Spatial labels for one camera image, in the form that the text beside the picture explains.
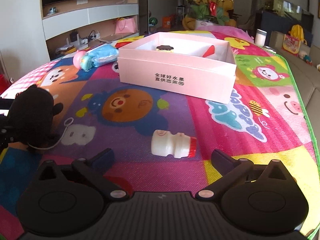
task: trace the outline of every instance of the metal screw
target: metal screw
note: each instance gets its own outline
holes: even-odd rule
[[[126,195],[127,195],[127,193],[123,190],[114,190],[110,193],[110,196],[114,197],[114,198],[123,198]]]
[[[211,198],[214,195],[214,192],[208,189],[200,190],[198,195],[203,198]]]

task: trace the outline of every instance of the white string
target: white string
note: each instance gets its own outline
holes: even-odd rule
[[[66,120],[64,121],[63,125],[64,125],[66,128],[64,129],[63,134],[61,135],[60,139],[59,139],[54,145],[52,145],[52,146],[50,146],[50,147],[47,147],[47,148],[34,147],[34,146],[30,145],[29,143],[28,143],[28,145],[29,145],[30,147],[32,147],[33,149],[37,149],[37,150],[50,150],[50,149],[56,147],[56,146],[58,145],[58,143],[61,141],[62,137],[64,136],[67,128],[73,123],[73,121],[74,121],[74,119],[73,119],[72,117],[70,117],[70,118],[68,118],[68,119],[66,119]]]

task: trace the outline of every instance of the open cardboard box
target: open cardboard box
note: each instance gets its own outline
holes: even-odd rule
[[[174,52],[156,51],[170,45]],[[204,58],[214,45],[215,53]],[[180,33],[155,33],[119,49],[120,81],[228,103],[236,63],[228,41]]]

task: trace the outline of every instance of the beige sofa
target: beige sofa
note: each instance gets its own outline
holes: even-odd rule
[[[306,107],[313,131],[320,145],[320,71],[315,67],[320,64],[320,48],[316,46],[308,47],[301,45],[300,50],[304,50],[309,54],[314,66],[306,64],[302,59],[293,56],[289,52],[282,49],[284,34],[280,32],[272,32],[269,46],[276,50],[278,54],[283,56],[292,71],[303,104]]]

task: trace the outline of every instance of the colorful play mat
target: colorful play mat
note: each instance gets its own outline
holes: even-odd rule
[[[49,90],[55,103],[64,105],[54,118],[58,133],[63,133],[66,119],[74,118],[61,142],[43,155],[29,153],[15,143],[0,156],[2,236],[15,240],[22,234],[15,204],[44,160],[70,164],[106,148],[113,149],[116,158],[106,175],[126,181],[128,191],[194,194],[220,178],[210,161],[214,149],[256,164],[280,159],[309,203],[301,233],[309,238],[315,234],[320,222],[319,153],[287,62],[236,37],[205,31],[187,33],[215,36],[233,47],[236,83],[228,104],[121,83],[114,64],[84,72],[73,66],[74,54],[30,72],[1,95],[15,98],[18,92],[37,84]],[[116,46],[141,38],[123,39]],[[118,98],[125,100],[113,107],[110,102]],[[196,156],[175,159],[152,155],[151,138],[156,129],[196,137]]]

